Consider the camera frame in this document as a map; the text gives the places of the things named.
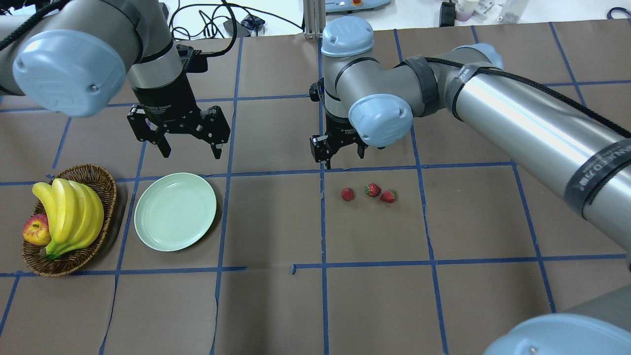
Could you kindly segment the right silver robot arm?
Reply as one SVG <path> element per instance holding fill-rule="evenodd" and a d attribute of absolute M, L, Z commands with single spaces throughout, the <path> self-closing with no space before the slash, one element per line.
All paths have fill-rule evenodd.
<path fill-rule="evenodd" d="M 413 128 L 413 118 L 446 109 L 523 166 L 583 220 L 626 253 L 630 272 L 630 132 L 575 100 L 505 72 L 489 43 L 404 59 L 386 70 L 373 53 L 374 32 L 345 16 L 318 43 L 320 78 L 309 95 L 321 102 L 324 135 L 310 137 L 314 160 L 330 169 L 340 148 L 379 150 Z M 567 312 L 514 326 L 485 355 L 629 355 L 630 285 Z"/>

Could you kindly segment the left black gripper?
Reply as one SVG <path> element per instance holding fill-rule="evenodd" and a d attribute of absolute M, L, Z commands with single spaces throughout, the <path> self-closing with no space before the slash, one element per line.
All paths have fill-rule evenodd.
<path fill-rule="evenodd" d="M 187 76 L 207 69 L 202 52 L 187 45 L 172 45 L 159 58 L 132 65 L 128 82 L 138 103 L 129 111 L 128 123 L 136 140 L 154 144 L 167 159 L 172 151 L 167 134 L 192 135 L 221 159 L 230 126 L 220 107 L 198 107 Z"/>

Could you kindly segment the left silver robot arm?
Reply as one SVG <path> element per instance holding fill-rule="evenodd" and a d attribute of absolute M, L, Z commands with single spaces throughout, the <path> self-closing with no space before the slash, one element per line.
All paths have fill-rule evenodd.
<path fill-rule="evenodd" d="M 175 42 L 157 0 L 50 0 L 31 16 L 1 16 L 2 97 L 91 117 L 129 83 L 138 102 L 128 123 L 165 158 L 167 134 L 203 140 L 215 159 L 230 138 L 221 108 L 200 109 L 188 80 L 212 56 Z"/>

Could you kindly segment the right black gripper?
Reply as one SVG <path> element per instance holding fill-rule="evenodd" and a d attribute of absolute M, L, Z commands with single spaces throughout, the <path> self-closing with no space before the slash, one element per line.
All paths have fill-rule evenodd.
<path fill-rule="evenodd" d="M 312 135 L 309 142 L 314 161 L 324 164 L 325 168 L 330 170 L 331 159 L 341 148 L 354 144 L 358 157 L 364 159 L 368 145 L 360 138 L 349 119 L 333 115 L 325 108 L 325 94 L 323 81 L 311 84 L 309 97 L 311 101 L 322 106 L 323 134 Z"/>

